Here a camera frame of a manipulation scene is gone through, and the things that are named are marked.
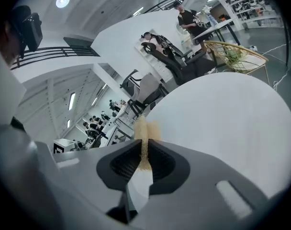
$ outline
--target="white wall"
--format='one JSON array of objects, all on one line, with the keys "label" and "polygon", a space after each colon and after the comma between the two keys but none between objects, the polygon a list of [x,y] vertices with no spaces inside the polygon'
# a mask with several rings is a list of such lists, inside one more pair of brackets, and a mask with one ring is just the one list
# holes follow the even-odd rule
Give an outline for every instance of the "white wall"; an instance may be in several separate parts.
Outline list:
[{"label": "white wall", "polygon": [[76,126],[74,126],[68,134],[64,137],[65,139],[68,140],[76,140],[80,142],[85,142],[87,139],[87,135],[85,132],[80,131]]},{"label": "white wall", "polygon": [[[118,84],[121,84],[123,82],[123,78],[121,76],[117,76],[115,81]],[[108,116],[112,115],[113,110],[109,108],[109,100],[113,100],[114,102],[120,101],[121,97],[117,95],[111,88],[108,88],[104,95],[96,102],[93,108],[91,108],[88,113],[90,116],[97,116],[101,117],[102,111],[104,111]]]},{"label": "white wall", "polygon": [[152,68],[134,48],[135,44],[141,34],[154,29],[183,50],[176,29],[178,14],[177,10],[157,11],[121,21],[100,32],[91,47],[106,58],[122,78],[126,78],[134,69],[147,74]]}]

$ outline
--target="floor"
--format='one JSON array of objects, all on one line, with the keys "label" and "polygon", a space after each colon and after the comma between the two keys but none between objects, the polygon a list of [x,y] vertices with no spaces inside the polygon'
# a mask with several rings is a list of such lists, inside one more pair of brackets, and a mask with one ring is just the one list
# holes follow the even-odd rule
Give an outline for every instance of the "floor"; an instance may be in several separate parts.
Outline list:
[{"label": "floor", "polygon": [[[282,46],[286,43],[284,29],[283,28],[253,28],[249,30],[242,30],[235,32],[236,36],[239,39],[239,42],[244,47],[256,46],[260,54],[264,54],[268,58],[267,71],[269,76],[269,82],[271,87],[273,87],[274,81],[279,81],[287,71],[285,64],[286,61],[286,46]],[[231,34],[226,29],[223,31],[223,37],[226,42],[234,43],[235,41]],[[214,36],[210,40],[219,41],[219,39]],[[291,110],[291,41],[289,49],[289,60],[288,60],[289,71],[284,79],[278,84],[277,92],[284,99],[286,104]],[[221,72],[225,68],[219,68],[218,71]],[[261,79],[264,82],[267,82],[266,74],[264,69],[260,69],[251,74],[252,76]],[[167,83],[167,89],[169,91],[176,88],[174,82]]]}]

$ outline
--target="black t-shirt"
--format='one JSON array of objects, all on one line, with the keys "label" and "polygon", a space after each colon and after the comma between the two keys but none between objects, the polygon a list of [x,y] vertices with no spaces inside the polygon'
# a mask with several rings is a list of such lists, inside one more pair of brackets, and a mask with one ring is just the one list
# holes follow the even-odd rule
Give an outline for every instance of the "black t-shirt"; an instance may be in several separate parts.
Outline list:
[{"label": "black t-shirt", "polygon": [[[195,10],[185,10],[184,13],[179,13],[178,20],[179,25],[188,25],[192,23],[197,24],[197,19],[194,17],[197,14]],[[197,36],[201,34],[202,32],[206,31],[205,28],[199,27],[198,25],[195,27],[189,27],[186,29],[190,34],[193,34],[194,36]]]}]

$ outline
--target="wicker chair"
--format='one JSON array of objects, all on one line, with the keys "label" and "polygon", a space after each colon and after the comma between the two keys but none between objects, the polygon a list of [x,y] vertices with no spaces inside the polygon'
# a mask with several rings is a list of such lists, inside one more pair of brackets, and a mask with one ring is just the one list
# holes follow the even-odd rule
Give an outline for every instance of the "wicker chair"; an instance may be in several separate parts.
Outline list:
[{"label": "wicker chair", "polygon": [[236,44],[229,44],[217,41],[205,41],[205,45],[220,58],[229,68],[235,72],[250,74],[253,71],[265,68],[269,83],[268,72],[266,68],[267,58]]}]

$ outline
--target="man in black shirt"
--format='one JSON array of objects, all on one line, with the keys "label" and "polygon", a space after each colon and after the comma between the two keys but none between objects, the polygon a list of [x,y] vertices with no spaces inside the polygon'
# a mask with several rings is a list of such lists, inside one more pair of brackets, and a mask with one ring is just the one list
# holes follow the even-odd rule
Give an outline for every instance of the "man in black shirt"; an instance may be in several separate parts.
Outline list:
[{"label": "man in black shirt", "polygon": [[[197,12],[195,10],[185,10],[179,2],[174,2],[173,6],[179,11],[179,25],[183,29],[186,29],[194,37],[206,31],[206,28],[197,25],[199,19],[196,17]],[[197,39],[201,45],[202,51],[205,52],[207,52],[207,48],[204,44],[204,40],[206,39],[208,39],[208,35],[201,36]]]}]

